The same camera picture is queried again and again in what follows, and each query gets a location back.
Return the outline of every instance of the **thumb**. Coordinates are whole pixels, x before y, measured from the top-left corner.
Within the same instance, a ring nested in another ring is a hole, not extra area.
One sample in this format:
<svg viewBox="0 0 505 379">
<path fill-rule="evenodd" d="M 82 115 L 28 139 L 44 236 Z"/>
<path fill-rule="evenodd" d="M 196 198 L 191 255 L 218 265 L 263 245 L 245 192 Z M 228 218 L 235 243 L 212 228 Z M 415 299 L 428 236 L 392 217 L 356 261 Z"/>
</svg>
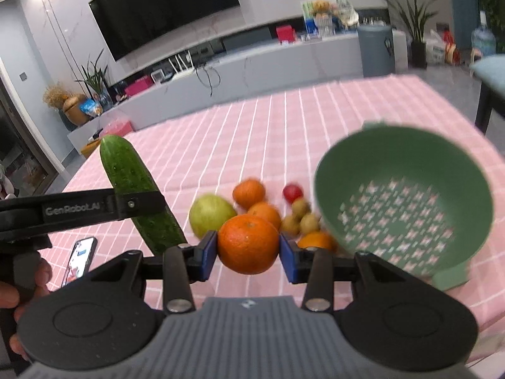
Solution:
<svg viewBox="0 0 505 379">
<path fill-rule="evenodd" d="M 14 308 L 19 303 L 19 292 L 5 282 L 0 282 L 0 308 Z"/>
</svg>

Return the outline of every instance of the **green colander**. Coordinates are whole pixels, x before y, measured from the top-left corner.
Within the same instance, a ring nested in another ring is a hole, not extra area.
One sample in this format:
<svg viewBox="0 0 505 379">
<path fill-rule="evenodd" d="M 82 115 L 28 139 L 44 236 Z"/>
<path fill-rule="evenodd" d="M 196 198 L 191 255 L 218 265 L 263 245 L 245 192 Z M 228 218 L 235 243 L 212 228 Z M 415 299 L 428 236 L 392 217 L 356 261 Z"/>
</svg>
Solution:
<svg viewBox="0 0 505 379">
<path fill-rule="evenodd" d="M 415 128 L 376 125 L 335 144 L 318 165 L 315 193 L 346 252 L 367 250 L 441 290 L 468 280 L 493 220 L 473 160 Z"/>
</svg>

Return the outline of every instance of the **smartphone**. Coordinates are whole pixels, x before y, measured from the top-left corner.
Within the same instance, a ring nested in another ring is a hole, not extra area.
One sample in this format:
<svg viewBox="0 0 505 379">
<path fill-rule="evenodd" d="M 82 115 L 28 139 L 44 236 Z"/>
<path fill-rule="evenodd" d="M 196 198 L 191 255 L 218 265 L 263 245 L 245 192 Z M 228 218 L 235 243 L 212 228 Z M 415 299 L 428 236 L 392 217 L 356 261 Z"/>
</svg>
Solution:
<svg viewBox="0 0 505 379">
<path fill-rule="evenodd" d="M 94 251 L 97 248 L 98 240 L 95 237 L 81 239 L 74 244 L 70 259 L 63 275 L 62 287 L 67 283 L 80 278 L 92 264 Z"/>
</svg>

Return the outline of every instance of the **orange fruit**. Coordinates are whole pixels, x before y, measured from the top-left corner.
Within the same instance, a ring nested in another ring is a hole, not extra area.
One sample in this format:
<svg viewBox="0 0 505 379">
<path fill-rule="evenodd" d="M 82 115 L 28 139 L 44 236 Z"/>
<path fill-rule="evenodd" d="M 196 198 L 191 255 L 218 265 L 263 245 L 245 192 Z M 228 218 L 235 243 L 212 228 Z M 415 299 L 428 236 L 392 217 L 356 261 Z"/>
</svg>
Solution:
<svg viewBox="0 0 505 379">
<path fill-rule="evenodd" d="M 248 210 L 255 203 L 263 201 L 265 193 L 264 186 L 259 180 L 249 178 L 234 188 L 233 200 L 242 208 Z"/>
<path fill-rule="evenodd" d="M 218 255 L 231 270 L 244 275 L 265 272 L 279 254 L 279 233 L 255 215 L 238 215 L 218 232 Z"/>
<path fill-rule="evenodd" d="M 281 227 L 282 219 L 279 211 L 275 206 L 270 205 L 268 202 L 255 203 L 253 206 L 251 206 L 251 209 L 249 209 L 247 213 L 266 219 L 277 230 L 279 230 Z"/>
<path fill-rule="evenodd" d="M 298 241 L 298 247 L 301 249 L 314 247 L 324 248 L 331 251 L 335 250 L 335 244 L 331 235 L 321 231 L 311 232 L 305 235 Z"/>
</svg>

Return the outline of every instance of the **glass door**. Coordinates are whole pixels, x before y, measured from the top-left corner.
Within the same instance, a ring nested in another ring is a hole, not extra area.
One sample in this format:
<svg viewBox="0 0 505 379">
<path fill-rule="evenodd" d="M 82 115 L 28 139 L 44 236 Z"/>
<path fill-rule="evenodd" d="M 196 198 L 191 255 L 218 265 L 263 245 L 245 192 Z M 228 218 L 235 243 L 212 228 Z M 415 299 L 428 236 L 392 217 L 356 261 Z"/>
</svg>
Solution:
<svg viewBox="0 0 505 379">
<path fill-rule="evenodd" d="M 42 194 L 56 169 L 28 131 L 0 82 L 0 199 Z"/>
</svg>

